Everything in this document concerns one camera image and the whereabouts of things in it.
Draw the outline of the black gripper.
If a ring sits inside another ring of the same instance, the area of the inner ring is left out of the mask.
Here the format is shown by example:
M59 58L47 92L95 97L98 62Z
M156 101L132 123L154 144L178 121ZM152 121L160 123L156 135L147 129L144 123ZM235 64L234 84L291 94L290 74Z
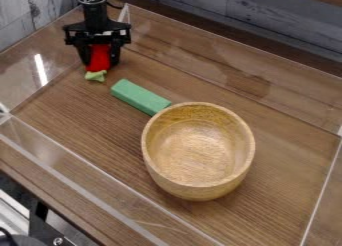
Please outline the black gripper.
M110 60L111 66L120 61L120 47L131 43L131 25L128 23L108 20L104 27L94 31L84 22L63 26L66 33L66 44L76 46L80 60L84 65L91 62L92 44L111 44Z

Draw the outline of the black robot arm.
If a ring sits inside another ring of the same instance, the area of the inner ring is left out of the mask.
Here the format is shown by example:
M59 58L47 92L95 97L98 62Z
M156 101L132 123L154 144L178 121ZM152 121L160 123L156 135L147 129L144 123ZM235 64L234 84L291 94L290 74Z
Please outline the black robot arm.
M120 50L131 43L131 24L108 17L108 0L79 0L83 7L84 20L63 26L64 42L72 45L83 64L90 67L95 60L103 60L106 69L116 66L120 61Z

